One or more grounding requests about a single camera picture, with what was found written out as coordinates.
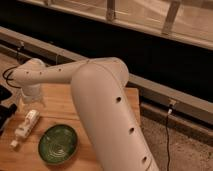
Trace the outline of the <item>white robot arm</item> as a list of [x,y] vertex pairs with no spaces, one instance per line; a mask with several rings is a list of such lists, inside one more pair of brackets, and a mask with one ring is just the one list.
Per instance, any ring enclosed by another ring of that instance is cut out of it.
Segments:
[[104,171],[160,171],[135,118],[124,88],[126,64],[96,58],[46,67],[36,58],[18,66],[12,78],[31,100],[42,83],[65,83]]

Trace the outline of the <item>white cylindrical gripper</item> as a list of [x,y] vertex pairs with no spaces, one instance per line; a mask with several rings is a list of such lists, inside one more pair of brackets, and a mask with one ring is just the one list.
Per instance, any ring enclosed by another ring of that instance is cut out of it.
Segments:
[[45,101],[42,98],[42,88],[40,84],[23,86],[21,88],[21,95],[22,99],[20,99],[18,103],[19,112],[23,112],[25,110],[24,103],[33,103],[40,100],[43,107],[46,106]]

